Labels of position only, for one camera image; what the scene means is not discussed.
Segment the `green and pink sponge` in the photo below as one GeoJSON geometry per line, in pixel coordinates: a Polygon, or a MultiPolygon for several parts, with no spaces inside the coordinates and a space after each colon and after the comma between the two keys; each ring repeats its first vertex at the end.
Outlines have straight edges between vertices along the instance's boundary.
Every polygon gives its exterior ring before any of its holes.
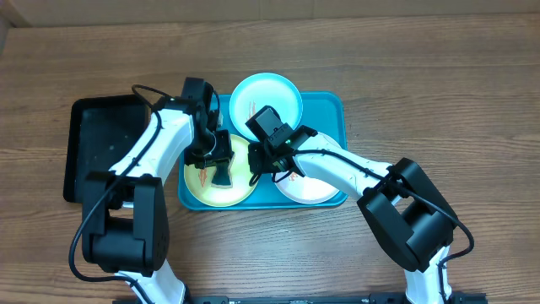
{"type": "Polygon", "coordinates": [[[230,165],[229,160],[219,162],[216,164],[216,171],[212,177],[212,186],[218,188],[231,188],[232,180],[230,177],[230,165]]]}

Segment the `yellow-green plate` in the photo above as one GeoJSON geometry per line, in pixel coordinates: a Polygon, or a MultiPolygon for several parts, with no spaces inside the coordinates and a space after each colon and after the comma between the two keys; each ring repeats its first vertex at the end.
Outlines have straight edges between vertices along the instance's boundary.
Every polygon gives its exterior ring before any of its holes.
{"type": "Polygon", "coordinates": [[[251,186],[252,173],[248,164],[248,141],[231,134],[232,150],[235,153],[229,166],[230,186],[213,184],[216,167],[197,169],[194,165],[183,166],[180,173],[178,197],[189,208],[203,210],[209,207],[228,208],[247,199],[254,191],[251,186]]]}

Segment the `light blue plate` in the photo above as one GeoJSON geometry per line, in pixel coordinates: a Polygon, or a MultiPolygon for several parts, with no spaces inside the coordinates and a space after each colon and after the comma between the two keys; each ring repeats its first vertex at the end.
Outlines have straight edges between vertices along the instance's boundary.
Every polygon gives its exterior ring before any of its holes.
{"type": "Polygon", "coordinates": [[[303,102],[296,86],[275,73],[257,73],[242,80],[229,100],[229,116],[236,130],[250,141],[257,141],[246,122],[264,106],[277,111],[282,122],[293,129],[300,124],[303,102]]]}

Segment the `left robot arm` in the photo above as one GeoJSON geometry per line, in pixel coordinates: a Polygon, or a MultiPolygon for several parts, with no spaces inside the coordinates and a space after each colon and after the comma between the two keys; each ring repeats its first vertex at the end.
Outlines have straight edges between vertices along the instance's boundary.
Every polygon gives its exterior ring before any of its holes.
{"type": "Polygon", "coordinates": [[[101,281],[124,281],[142,303],[182,303],[186,286],[166,260],[170,244],[164,183],[179,156],[198,169],[215,168],[211,183],[231,187],[233,151],[219,131],[211,97],[162,97],[131,150],[108,171],[83,183],[83,218],[71,247],[98,265],[101,281]]]}

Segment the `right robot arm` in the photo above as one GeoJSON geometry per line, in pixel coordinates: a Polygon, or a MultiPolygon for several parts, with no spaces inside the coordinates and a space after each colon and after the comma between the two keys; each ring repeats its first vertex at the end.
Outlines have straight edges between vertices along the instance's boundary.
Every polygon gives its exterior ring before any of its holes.
{"type": "Polygon", "coordinates": [[[279,144],[252,143],[248,160],[255,178],[292,171],[356,199],[380,247],[403,268],[407,300],[450,300],[446,265],[454,258],[450,245],[461,222],[417,163],[406,158],[395,165],[367,160],[320,134],[279,144]]]}

